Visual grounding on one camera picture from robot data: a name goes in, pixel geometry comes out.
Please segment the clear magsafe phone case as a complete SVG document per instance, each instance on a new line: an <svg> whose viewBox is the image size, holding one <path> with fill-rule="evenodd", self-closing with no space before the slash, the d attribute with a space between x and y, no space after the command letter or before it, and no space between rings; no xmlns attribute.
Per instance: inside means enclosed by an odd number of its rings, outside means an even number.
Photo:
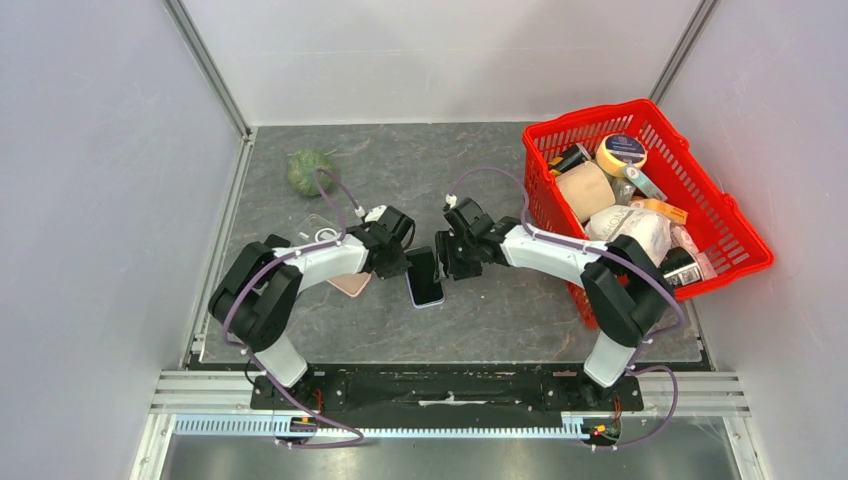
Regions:
<svg viewBox="0 0 848 480"><path fill-rule="evenodd" d="M308 215L295 229L294 243L298 246L340 241L344 231L317 214Z"/></svg>

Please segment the red plastic basket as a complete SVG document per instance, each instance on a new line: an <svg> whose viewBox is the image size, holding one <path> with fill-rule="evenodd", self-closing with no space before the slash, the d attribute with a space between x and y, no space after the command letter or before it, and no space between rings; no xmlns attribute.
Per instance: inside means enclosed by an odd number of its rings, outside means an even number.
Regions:
<svg viewBox="0 0 848 480"><path fill-rule="evenodd" d="M716 272L711 279L676 289L677 301L721 289L773 265L772 251L735 199L714 184L692 155L688 140L648 99L584 108L525 128L524 185L536 226L585 238L585 230L556 187L548 163L575 143L595 151L613 133L633 136L647 148L647 177L668 196L671 205L688 212L686 229Z"/></svg>

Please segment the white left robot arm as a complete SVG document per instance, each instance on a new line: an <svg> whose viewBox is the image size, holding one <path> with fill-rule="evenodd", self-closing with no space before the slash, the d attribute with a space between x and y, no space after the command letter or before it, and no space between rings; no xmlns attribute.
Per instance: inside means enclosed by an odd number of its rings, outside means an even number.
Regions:
<svg viewBox="0 0 848 480"><path fill-rule="evenodd" d="M254 241L219 281L208 313L221 324L226 342L244 349L277 381L281 401L304 407L314 393L306 375L310 366L285 333L299 295L345 275L404 275L409 268L404 241L414 229L411 217L381 205L335 238L301 246L275 235Z"/></svg>

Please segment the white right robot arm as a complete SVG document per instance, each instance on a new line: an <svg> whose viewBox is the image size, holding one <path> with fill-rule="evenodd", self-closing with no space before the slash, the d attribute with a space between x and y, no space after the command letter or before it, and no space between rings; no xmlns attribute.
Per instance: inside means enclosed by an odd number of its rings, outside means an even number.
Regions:
<svg viewBox="0 0 848 480"><path fill-rule="evenodd" d="M577 382L579 400L601 409L664 312L675 306L673 287L634 238L609 243L540 230L514 217L495 221L471 198L446 198L449 228L436 236L443 274L478 277L485 264L524 268L582 289L600 329Z"/></svg>

